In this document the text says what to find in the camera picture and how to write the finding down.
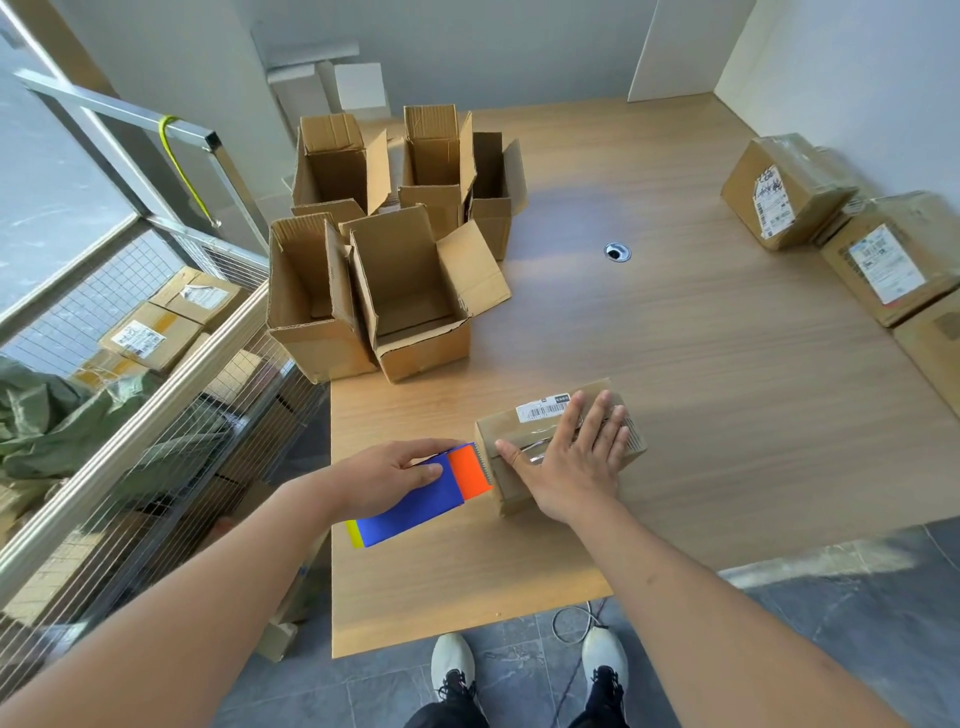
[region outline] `white wall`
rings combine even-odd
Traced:
[[[125,101],[215,130],[255,198],[286,197],[294,150],[230,0],[55,0]],[[214,206],[225,197],[198,152],[177,149]]]
[[[757,0],[716,87],[762,135],[839,150],[884,194],[960,210],[960,3]]]
[[[659,0],[628,101],[709,93],[756,0]]]
[[[655,0],[236,0],[271,44],[356,38],[383,63],[394,114],[618,96],[630,87]]]

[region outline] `forearm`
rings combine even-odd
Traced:
[[[117,612],[0,709],[22,726],[202,726],[330,527],[294,480]]]
[[[591,499],[571,525],[684,728],[906,725],[825,652],[612,498]]]

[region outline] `shoe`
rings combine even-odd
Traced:
[[[630,682],[630,671],[620,640],[607,627],[590,627],[584,638],[582,661],[587,683],[592,685],[588,708],[606,707],[624,716],[623,693]]]
[[[477,685],[473,653],[467,641],[456,632],[437,638],[430,660],[430,678],[442,701],[466,698],[475,702]]]

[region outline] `wire mesh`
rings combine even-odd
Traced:
[[[262,257],[201,234],[175,238],[211,275],[249,290],[267,277]],[[182,265],[161,239],[145,235],[2,353],[37,371],[68,376],[97,350],[104,333]],[[300,374],[265,328],[252,336],[4,607],[0,699],[189,558],[254,482],[270,478],[324,392]]]

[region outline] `hand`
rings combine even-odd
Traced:
[[[382,443],[304,478],[319,479],[321,497],[328,499],[334,522],[366,519],[388,511],[414,488],[429,485],[444,469],[437,463],[411,465],[456,448],[459,440],[408,440]]]
[[[531,463],[513,443],[496,441],[497,451],[530,489],[540,510],[564,523],[581,511],[585,500],[616,500],[617,474],[630,440],[630,429],[623,424],[627,408],[622,404],[603,424],[610,404],[607,390],[597,397],[577,433],[584,399],[583,392],[570,398],[540,465]]]

